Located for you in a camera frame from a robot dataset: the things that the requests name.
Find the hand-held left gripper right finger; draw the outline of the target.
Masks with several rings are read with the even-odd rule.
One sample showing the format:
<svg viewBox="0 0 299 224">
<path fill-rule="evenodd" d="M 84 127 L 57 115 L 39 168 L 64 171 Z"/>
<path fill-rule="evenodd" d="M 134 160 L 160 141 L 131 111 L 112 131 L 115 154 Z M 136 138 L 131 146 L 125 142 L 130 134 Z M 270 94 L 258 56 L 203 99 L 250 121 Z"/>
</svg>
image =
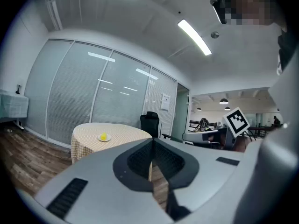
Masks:
<svg viewBox="0 0 299 224">
<path fill-rule="evenodd" d="M 233 221 L 254 166 L 254 144 L 234 152 L 154 139 L 172 213 L 185 221 Z"/>
</svg>

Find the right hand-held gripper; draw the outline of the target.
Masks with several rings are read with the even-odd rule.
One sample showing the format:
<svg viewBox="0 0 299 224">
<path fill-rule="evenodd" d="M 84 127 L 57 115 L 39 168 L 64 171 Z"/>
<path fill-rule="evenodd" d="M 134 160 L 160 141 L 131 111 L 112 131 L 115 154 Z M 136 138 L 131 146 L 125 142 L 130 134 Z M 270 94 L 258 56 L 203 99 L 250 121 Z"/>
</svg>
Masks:
<svg viewBox="0 0 299 224">
<path fill-rule="evenodd" d="M 224 150 L 232 150 L 237 137 L 248 130 L 250 124 L 239 107 L 222 117 L 222 122 L 212 131 L 184 133 L 182 139 L 192 143 L 219 143 Z"/>
</svg>

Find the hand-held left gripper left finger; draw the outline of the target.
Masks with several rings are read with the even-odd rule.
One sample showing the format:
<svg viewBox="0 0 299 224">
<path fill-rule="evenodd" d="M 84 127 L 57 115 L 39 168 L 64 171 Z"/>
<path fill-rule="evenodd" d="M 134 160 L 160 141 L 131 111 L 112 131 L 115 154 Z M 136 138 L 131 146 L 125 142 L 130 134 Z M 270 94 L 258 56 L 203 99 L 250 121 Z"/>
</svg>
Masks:
<svg viewBox="0 0 299 224">
<path fill-rule="evenodd" d="M 52 178 L 35 200 L 67 224 L 171 224 L 148 180 L 152 139 L 98 151 Z"/>
</svg>

